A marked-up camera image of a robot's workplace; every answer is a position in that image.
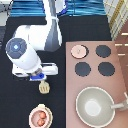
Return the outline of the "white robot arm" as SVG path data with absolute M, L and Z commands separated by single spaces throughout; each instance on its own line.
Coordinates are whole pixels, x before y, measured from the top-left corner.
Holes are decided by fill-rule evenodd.
M 21 25 L 7 42 L 5 50 L 13 63 L 12 74 L 30 81 L 45 80 L 57 75 L 55 63 L 42 63 L 37 51 L 54 52 L 62 44 L 57 14 L 66 9 L 66 0 L 41 0 L 45 10 L 45 25 Z

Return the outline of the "white gripper blue trim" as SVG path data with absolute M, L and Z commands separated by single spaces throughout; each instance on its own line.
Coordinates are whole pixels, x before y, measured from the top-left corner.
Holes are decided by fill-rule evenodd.
M 28 81 L 46 80 L 50 75 L 57 74 L 57 65 L 55 63 L 42 63 L 36 70 L 27 71 L 14 65 L 12 68 L 14 79 Z

